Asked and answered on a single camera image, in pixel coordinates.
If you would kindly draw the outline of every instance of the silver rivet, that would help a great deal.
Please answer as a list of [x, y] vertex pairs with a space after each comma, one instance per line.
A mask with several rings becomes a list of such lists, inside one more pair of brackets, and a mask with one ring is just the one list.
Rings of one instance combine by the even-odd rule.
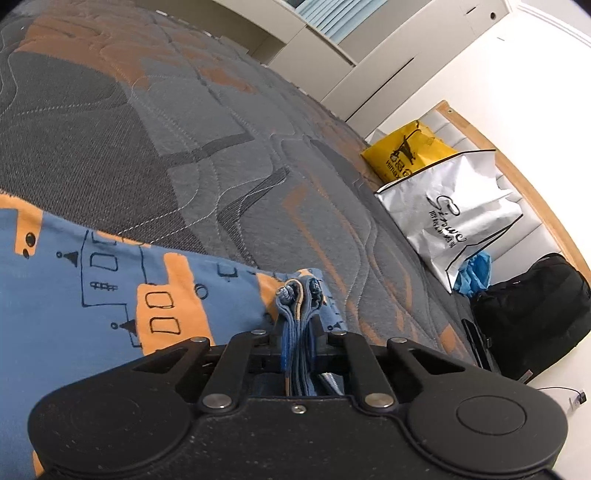
[[211, 393], [203, 399], [203, 405], [220, 410], [232, 405], [232, 399], [224, 393]]
[[386, 393], [370, 393], [365, 397], [365, 403], [373, 408], [388, 408], [394, 405], [394, 399]]
[[308, 409], [305, 406], [303, 406], [303, 405], [292, 405], [291, 406], [291, 411], [293, 413], [297, 413], [298, 415], [301, 415], [303, 413], [306, 413], [307, 410]]

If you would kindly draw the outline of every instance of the quilted mattress cover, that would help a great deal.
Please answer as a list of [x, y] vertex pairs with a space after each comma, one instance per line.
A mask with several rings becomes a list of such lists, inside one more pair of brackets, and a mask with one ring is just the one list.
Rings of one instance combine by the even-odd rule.
[[[381, 182], [359, 156], [363, 139], [294, 85], [131, 2], [27, 1], [0, 34], [0, 189], [148, 245], [270, 272], [319, 268], [350, 330], [378, 345], [406, 336], [472, 362], [461, 327], [469, 303], [447, 294], [373, 196]], [[10, 208], [0, 205], [2, 222]], [[28, 295], [43, 289], [31, 285]], [[82, 332], [86, 313], [80, 306]], [[60, 321], [59, 311], [46, 314]], [[2, 328], [8, 372], [4, 342], [31, 352], [44, 343], [40, 319], [19, 321], [26, 339]], [[112, 325], [99, 327], [114, 339], [135, 335]], [[59, 363], [47, 363], [59, 378]], [[11, 382], [0, 378], [0, 407], [19, 395]], [[35, 400], [24, 398], [23, 409]], [[24, 422], [0, 417], [2, 479], [30, 478], [14, 440]]]

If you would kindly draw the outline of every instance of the ceiling molding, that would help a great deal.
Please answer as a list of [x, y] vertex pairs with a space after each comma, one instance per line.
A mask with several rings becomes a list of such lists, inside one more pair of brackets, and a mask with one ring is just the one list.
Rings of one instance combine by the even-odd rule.
[[543, 10], [540, 10], [536, 7], [532, 7], [531, 5], [525, 4], [521, 1], [517, 2], [517, 5], [515, 5], [514, 8], [515, 7], [517, 10], [521, 12], [533, 15], [534, 17], [539, 18], [540, 20], [543, 20], [544, 22], [561, 29], [562, 31], [568, 33], [570, 36], [576, 38], [588, 47], [591, 47], [591, 37], [587, 36], [580, 30], [574, 28], [572, 25], [563, 22], [562, 20], [559, 20], [558, 18], [544, 12]]

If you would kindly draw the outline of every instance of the printed black circle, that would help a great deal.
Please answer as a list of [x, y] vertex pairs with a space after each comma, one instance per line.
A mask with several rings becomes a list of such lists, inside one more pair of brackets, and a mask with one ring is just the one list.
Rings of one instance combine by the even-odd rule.
[[195, 284], [195, 295], [199, 297], [201, 300], [205, 300], [209, 295], [209, 290], [205, 285], [202, 283]]
[[36, 241], [37, 238], [35, 237], [35, 234], [33, 232], [29, 232], [27, 233], [27, 236], [25, 236], [25, 242], [29, 247], [34, 247]]

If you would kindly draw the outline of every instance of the wooden headboard frame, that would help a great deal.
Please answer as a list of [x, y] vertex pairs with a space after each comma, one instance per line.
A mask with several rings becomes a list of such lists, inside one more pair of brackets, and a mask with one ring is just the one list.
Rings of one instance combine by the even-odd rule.
[[583, 276], [591, 283], [591, 270], [583, 255], [573, 242], [573, 239], [566, 231], [558, 217], [550, 209], [542, 196], [536, 191], [534, 186], [523, 176], [523, 174], [511, 163], [511, 161], [500, 152], [493, 143], [482, 135], [470, 122], [457, 113], [449, 106], [445, 100], [437, 104], [434, 108], [442, 114], [454, 127], [466, 136], [478, 148], [483, 150], [496, 149], [496, 167], [507, 180], [521, 193], [521, 196], [527, 200], [535, 214], [542, 221], [544, 226], [554, 238], [562, 254], [569, 263], [579, 270]]

